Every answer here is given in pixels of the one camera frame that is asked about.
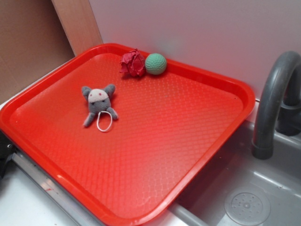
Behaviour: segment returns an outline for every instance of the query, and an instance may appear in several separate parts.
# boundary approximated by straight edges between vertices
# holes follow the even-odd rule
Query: green ball
[[[149,74],[162,74],[165,71],[166,66],[166,59],[159,53],[152,53],[145,60],[145,69]]]

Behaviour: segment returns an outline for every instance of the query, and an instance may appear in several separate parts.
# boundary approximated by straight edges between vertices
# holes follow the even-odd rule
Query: white string loop
[[[107,113],[107,114],[109,114],[110,117],[111,117],[111,122],[110,122],[108,128],[106,128],[106,129],[101,129],[101,128],[99,127],[99,118],[100,118],[100,114],[101,114],[101,113]],[[98,128],[101,132],[106,132],[106,131],[108,131],[109,128],[111,127],[111,125],[112,125],[112,122],[113,122],[113,118],[112,118],[112,115],[111,115],[110,112],[101,111],[101,112],[98,113],[98,117],[97,117],[97,128]]]

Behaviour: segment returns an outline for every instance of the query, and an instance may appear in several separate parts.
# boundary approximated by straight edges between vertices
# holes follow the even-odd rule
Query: red crumpled paper
[[[137,49],[124,54],[120,64],[120,73],[129,73],[134,77],[145,74],[145,59]]]

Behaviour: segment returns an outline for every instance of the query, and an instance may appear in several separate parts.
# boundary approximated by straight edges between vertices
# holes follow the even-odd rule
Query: plush toy ear
[[[88,86],[83,86],[81,88],[81,93],[83,94],[84,98],[86,99],[86,101],[88,101],[88,96],[89,96],[89,93],[91,92],[91,88],[88,87]]]
[[[115,92],[115,89],[116,89],[115,85],[110,84],[106,88],[104,88],[103,90],[108,94],[109,99],[111,99],[112,96],[113,96],[113,93]]]

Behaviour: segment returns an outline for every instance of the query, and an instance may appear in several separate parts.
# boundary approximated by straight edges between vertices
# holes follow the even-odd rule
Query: tray rim
[[[3,108],[0,110],[0,129],[4,132],[4,134],[10,138],[21,150],[23,150],[26,154],[28,154],[36,163],[50,161],[47,156],[42,153],[38,153],[35,147],[30,143],[29,140],[22,138],[22,135],[18,134],[18,132],[10,128],[6,121],[9,119],[11,112],[14,112],[21,105],[29,101],[31,98],[42,92],[47,87],[54,84],[57,80],[61,79],[69,72],[73,71],[79,65],[85,63],[89,59],[103,54],[103,53],[111,53],[114,51],[114,54],[123,55],[126,52],[133,50],[133,48],[122,46],[115,43],[102,44],[88,49],[77,57],[73,58],[71,61],[65,63],[58,69],[54,70],[40,81],[34,83],[28,89],[18,94],[16,97],[11,99],[8,103],[6,103]],[[147,56],[148,53],[144,51],[140,51],[144,56]],[[229,93],[233,93],[238,96],[244,105],[243,110],[240,112],[239,116],[232,121],[232,123],[226,128],[226,130],[221,134],[218,138],[218,142],[215,141],[213,145],[206,151],[206,153],[202,156],[201,159],[197,161],[197,163],[191,168],[191,170],[183,177],[183,179],[171,190],[165,199],[151,212],[141,216],[139,219],[123,219],[109,216],[104,213],[109,211],[104,205],[100,202],[95,203],[93,201],[93,197],[87,197],[85,194],[82,194],[81,190],[77,187],[74,188],[73,184],[70,184],[70,181],[74,181],[70,178],[66,173],[62,172],[62,170],[57,169],[54,163],[53,165],[43,165],[42,167],[50,176],[54,178],[54,180],[63,186],[67,191],[68,188],[72,188],[73,192],[71,194],[77,199],[80,203],[82,203],[86,208],[88,208],[97,218],[107,224],[114,224],[119,226],[127,226],[127,225],[139,225],[146,223],[151,220],[155,216],[159,215],[163,210],[165,210],[169,204],[177,197],[177,195],[186,187],[189,181],[191,181],[195,175],[202,170],[204,165],[213,157],[213,155],[218,151],[218,149],[226,142],[226,140],[233,134],[233,132],[240,126],[240,124],[244,121],[244,119],[249,115],[249,113],[253,110],[255,104],[255,95],[251,88],[246,85],[244,82],[226,77],[217,73],[213,73],[204,69],[196,68],[194,66],[186,65],[183,63],[176,62],[174,60],[167,59],[167,70],[171,73],[178,74],[179,71],[189,72],[189,76],[183,77],[193,77],[194,80],[204,83],[206,85],[210,85],[217,89],[222,89]]]

